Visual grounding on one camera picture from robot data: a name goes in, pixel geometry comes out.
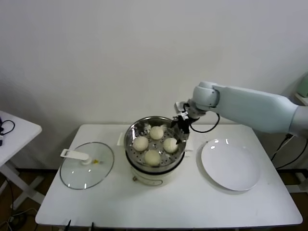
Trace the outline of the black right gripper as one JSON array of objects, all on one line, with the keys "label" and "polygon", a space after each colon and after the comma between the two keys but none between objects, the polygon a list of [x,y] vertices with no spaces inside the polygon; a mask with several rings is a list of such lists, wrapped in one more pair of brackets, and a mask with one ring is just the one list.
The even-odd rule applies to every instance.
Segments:
[{"label": "black right gripper", "polygon": [[181,130],[177,134],[176,144],[187,142],[192,122],[192,118],[187,113],[179,113],[178,116],[173,117],[172,128],[177,131]]}]

